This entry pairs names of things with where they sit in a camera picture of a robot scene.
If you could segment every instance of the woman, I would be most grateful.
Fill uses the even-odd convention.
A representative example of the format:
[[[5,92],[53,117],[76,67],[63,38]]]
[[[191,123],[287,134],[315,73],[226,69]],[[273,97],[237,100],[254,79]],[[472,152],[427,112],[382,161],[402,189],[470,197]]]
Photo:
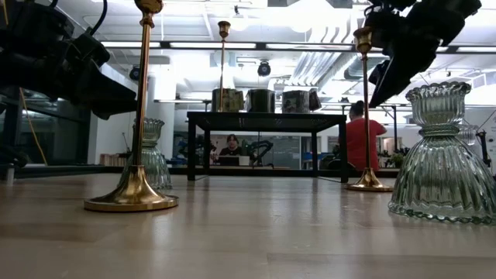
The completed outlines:
[[[350,122],[346,124],[346,147],[348,148],[348,162],[353,164],[357,170],[363,171],[367,166],[365,160],[365,119],[363,118],[363,101],[351,105]],[[379,170],[379,158],[377,157],[377,136],[384,135],[387,130],[375,120],[370,121],[370,167],[374,171]]]
[[[231,134],[227,137],[226,140],[227,147],[220,151],[219,156],[240,156],[241,155],[241,147],[239,147],[238,138]]]

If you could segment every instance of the man in red shirt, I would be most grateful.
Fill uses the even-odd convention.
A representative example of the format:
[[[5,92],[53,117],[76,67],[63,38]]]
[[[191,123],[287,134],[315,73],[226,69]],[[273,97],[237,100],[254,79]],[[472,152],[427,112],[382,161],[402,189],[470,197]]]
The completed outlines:
[[[346,124],[346,147],[348,149],[348,161],[359,171],[367,166],[365,160],[365,119],[363,118],[363,101],[358,101],[350,108],[351,122]],[[379,170],[379,158],[377,157],[377,136],[384,135],[387,130],[379,122],[370,120],[370,167],[374,171]]]

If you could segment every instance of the gold candlestick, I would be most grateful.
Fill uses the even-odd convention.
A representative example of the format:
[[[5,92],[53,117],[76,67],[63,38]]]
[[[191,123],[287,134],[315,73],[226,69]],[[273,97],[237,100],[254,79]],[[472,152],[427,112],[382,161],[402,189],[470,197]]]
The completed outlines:
[[[84,209],[99,212],[140,212],[171,208],[177,205],[177,198],[155,192],[146,181],[144,166],[141,164],[141,145],[143,140],[143,120],[145,118],[146,75],[150,52],[150,30],[154,27],[153,15],[159,13],[164,4],[162,0],[135,0],[143,13],[139,22],[143,27],[141,58],[139,60],[138,107],[133,134],[133,165],[129,174],[111,193],[84,201]]]
[[[354,191],[393,191],[393,188],[382,184],[370,167],[370,123],[369,123],[369,88],[367,76],[367,54],[372,49],[372,29],[363,27],[353,33],[356,50],[362,54],[363,63],[363,104],[365,116],[365,160],[367,167],[363,170],[362,178],[355,184],[348,184],[346,188]]]
[[[222,38],[222,50],[221,50],[221,64],[220,64],[220,98],[219,98],[219,111],[222,111],[222,96],[224,95],[224,53],[226,51],[226,38],[229,36],[229,29],[231,28],[231,23],[227,21],[221,21],[219,24],[219,35]]]

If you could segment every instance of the candlestick base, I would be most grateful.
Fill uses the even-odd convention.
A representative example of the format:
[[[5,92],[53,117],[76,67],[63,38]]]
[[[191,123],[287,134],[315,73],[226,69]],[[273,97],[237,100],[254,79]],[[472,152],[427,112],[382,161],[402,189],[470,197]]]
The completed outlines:
[[[363,170],[362,178],[357,183],[348,184],[346,189],[352,191],[390,192],[393,191],[394,187],[382,184],[375,176],[374,170],[366,167]]]
[[[97,212],[142,212],[173,208],[177,198],[155,192],[146,181],[144,166],[131,166],[127,177],[111,193],[84,201]]]

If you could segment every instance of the ribbed glass vase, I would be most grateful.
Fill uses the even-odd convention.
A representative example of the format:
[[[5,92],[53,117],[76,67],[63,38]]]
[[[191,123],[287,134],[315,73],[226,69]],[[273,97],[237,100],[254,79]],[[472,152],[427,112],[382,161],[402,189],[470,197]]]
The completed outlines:
[[[456,137],[467,145],[473,146],[476,140],[475,134],[477,133],[477,129],[479,129],[479,127],[475,125],[459,124],[458,129],[460,129],[460,132],[456,135]]]
[[[143,125],[143,146],[141,149],[141,163],[145,166],[146,180],[153,190],[167,194],[172,189],[171,176],[167,168],[167,162],[157,148],[164,122],[159,119],[145,118]],[[124,172],[121,176],[126,177],[129,167],[133,162],[130,156]]]
[[[465,83],[411,90],[413,119],[423,139],[408,152],[396,179],[392,212],[439,221],[496,223],[496,184],[482,160],[458,139]]]

